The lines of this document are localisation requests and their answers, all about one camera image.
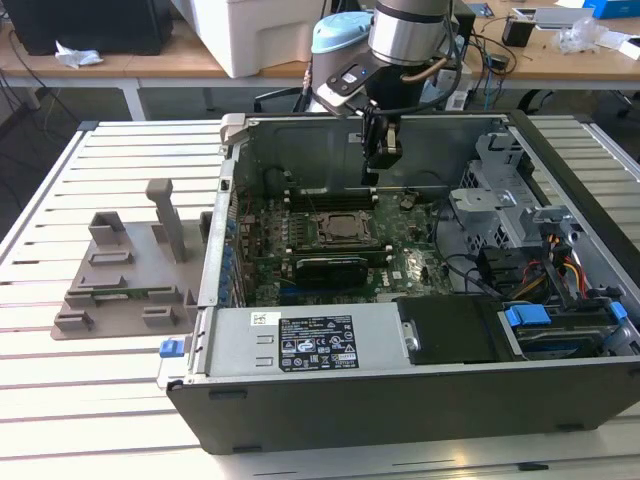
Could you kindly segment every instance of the power supply label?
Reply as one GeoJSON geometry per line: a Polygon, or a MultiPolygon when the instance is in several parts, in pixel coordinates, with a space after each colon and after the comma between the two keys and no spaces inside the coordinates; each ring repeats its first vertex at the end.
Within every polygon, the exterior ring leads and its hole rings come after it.
{"type": "Polygon", "coordinates": [[[358,368],[351,316],[280,319],[280,370],[358,368]]]}

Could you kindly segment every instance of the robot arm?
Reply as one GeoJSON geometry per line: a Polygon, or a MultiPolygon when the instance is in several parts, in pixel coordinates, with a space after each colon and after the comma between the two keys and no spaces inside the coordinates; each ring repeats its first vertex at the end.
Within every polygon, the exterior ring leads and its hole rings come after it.
{"type": "Polygon", "coordinates": [[[364,185],[376,185],[377,172],[401,158],[401,115],[440,103],[457,87],[462,64],[451,26],[451,5],[450,0],[378,0],[369,49],[337,69],[316,91],[316,98],[333,114],[355,112],[363,117],[364,185]],[[449,42],[448,54],[434,59],[443,38],[449,42]],[[458,65],[453,87],[420,105],[425,81],[454,54],[458,65]]]}

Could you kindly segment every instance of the blue tab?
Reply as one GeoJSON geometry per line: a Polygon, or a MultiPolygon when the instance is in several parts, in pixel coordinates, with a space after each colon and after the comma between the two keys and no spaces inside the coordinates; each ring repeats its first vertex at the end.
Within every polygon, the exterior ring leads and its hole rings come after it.
{"type": "Polygon", "coordinates": [[[160,358],[184,357],[184,340],[165,340],[160,345],[160,358]]]}
{"type": "Polygon", "coordinates": [[[505,315],[507,316],[507,320],[509,320],[509,325],[511,325],[512,327],[517,327],[518,325],[520,325],[520,317],[518,317],[518,314],[515,312],[515,310],[510,308],[505,312],[505,315]]]}
{"type": "Polygon", "coordinates": [[[512,327],[518,325],[551,325],[551,317],[543,305],[514,305],[506,311],[507,319],[512,327]]]}
{"type": "Polygon", "coordinates": [[[625,308],[622,306],[620,302],[611,302],[611,305],[609,305],[609,308],[611,308],[611,312],[615,315],[620,325],[622,325],[624,321],[627,319],[627,317],[629,316],[629,314],[627,313],[627,311],[625,310],[625,308]]]}

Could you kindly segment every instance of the white box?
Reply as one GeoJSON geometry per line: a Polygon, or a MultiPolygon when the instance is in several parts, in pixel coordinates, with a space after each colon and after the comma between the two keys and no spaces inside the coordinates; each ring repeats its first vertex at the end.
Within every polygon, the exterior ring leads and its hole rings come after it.
{"type": "MultiPolygon", "coordinates": [[[[323,0],[172,0],[232,78],[311,58],[323,0]]],[[[331,2],[327,1],[327,10],[331,2]]]]}
{"type": "Polygon", "coordinates": [[[640,59],[640,37],[630,38],[620,45],[619,51],[634,60],[640,59]]]}

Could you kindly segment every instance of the white table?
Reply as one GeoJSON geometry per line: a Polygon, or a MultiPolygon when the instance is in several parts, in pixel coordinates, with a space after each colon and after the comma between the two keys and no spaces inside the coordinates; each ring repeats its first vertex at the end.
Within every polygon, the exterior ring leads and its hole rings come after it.
{"type": "Polygon", "coordinates": [[[218,129],[111,122],[77,133],[0,245],[0,478],[638,478],[640,404],[592,432],[212,457],[156,385],[160,338],[53,341],[94,212],[151,221],[147,180],[168,177],[180,216],[198,218],[215,201],[218,129]],[[550,470],[519,472],[522,462],[550,470]]]}

